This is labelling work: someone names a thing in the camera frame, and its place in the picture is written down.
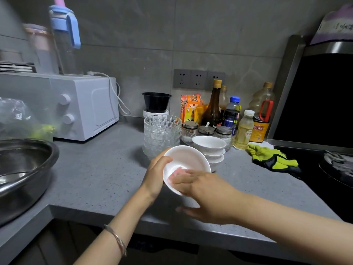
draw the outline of electrical outlet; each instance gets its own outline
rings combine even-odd
[[[190,73],[190,88],[205,90],[207,71],[192,70]]]
[[[226,74],[224,72],[207,72],[207,80],[205,90],[212,91],[213,80],[222,80],[222,85],[226,85]]]
[[[174,88],[190,88],[190,70],[174,69]]]

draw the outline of plastic bag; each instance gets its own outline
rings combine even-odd
[[[21,101],[0,98],[0,139],[39,138],[53,141],[54,127],[41,125]]]

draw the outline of condiment jar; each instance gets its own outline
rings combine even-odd
[[[233,145],[233,137],[232,137],[232,129],[227,126],[217,126],[216,132],[213,135],[214,137],[221,138],[227,144],[225,146],[225,150],[228,151]]]
[[[192,146],[192,138],[197,136],[198,123],[187,121],[181,127],[181,140]]]
[[[213,126],[205,126],[202,125],[197,130],[197,135],[199,136],[212,136],[215,132],[215,128]]]

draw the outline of white bowl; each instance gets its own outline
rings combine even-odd
[[[220,155],[214,156],[214,155],[203,154],[203,156],[206,157],[206,159],[207,159],[208,162],[218,162],[218,161],[220,161],[220,160],[223,160],[222,156],[223,156],[225,153],[226,153],[226,150],[223,149],[222,154],[220,154]]]
[[[192,138],[194,148],[203,154],[219,156],[222,155],[224,147],[227,143],[217,137],[211,136],[197,136]]]
[[[173,161],[171,161],[169,164],[166,164],[164,167],[163,180],[168,188],[170,188],[176,194],[182,195],[179,191],[170,186],[168,183],[168,178],[179,167],[183,169],[195,169],[211,172],[211,167],[206,157],[193,147],[185,145],[175,146],[167,151],[165,156],[172,157]]]
[[[217,161],[217,162],[214,162],[214,161],[213,162],[209,162],[210,167],[211,167],[211,172],[215,172],[218,169],[220,163],[223,162],[223,160],[224,160],[224,155],[222,155],[220,160]]]

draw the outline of silver bangle bracelet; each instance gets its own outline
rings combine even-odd
[[[113,231],[113,229],[111,227],[109,227],[108,225],[104,225],[104,228],[110,232],[114,237],[115,239],[117,240],[117,244],[119,245],[119,247],[122,248],[122,255],[124,257],[127,256],[127,250],[126,250],[126,246],[124,244],[124,242],[120,239],[120,237]]]

